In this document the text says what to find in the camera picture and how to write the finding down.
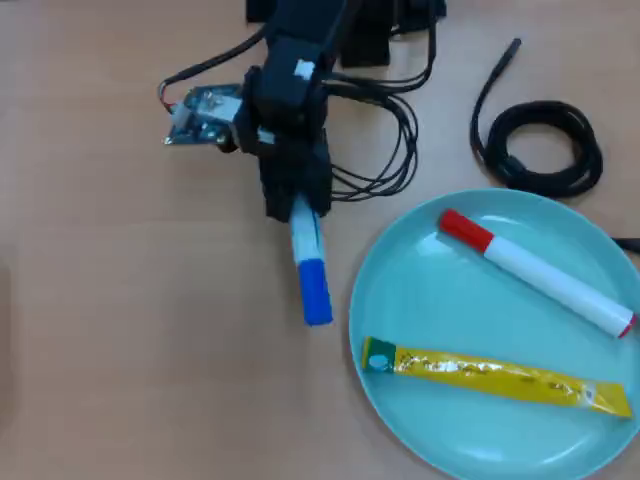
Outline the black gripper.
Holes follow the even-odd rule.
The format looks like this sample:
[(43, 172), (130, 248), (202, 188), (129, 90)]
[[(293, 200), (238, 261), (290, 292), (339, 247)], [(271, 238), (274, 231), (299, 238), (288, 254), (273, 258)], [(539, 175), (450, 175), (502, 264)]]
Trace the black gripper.
[[(289, 222), (299, 176), (300, 192), (311, 209), (326, 216), (333, 182), (324, 128), (328, 94), (316, 65), (253, 66), (245, 74), (240, 100), (233, 119), (234, 147), (255, 157), (280, 156), (291, 165), (259, 167), (266, 216)], [(295, 166), (303, 167), (301, 175)]]

